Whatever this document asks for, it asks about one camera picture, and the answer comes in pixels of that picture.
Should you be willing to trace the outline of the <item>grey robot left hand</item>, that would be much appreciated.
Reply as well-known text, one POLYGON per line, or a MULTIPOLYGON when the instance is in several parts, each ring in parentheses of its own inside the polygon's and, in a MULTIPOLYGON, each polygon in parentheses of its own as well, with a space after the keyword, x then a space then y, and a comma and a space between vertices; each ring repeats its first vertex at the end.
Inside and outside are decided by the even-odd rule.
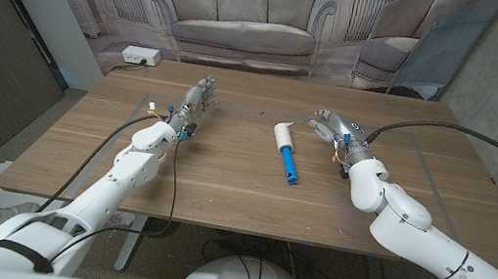
POLYGON ((198 122, 204 113, 216 103, 215 78, 208 75, 188 89, 180 105, 171 114, 167 121, 176 131, 180 141, 186 140, 195 134, 198 122))

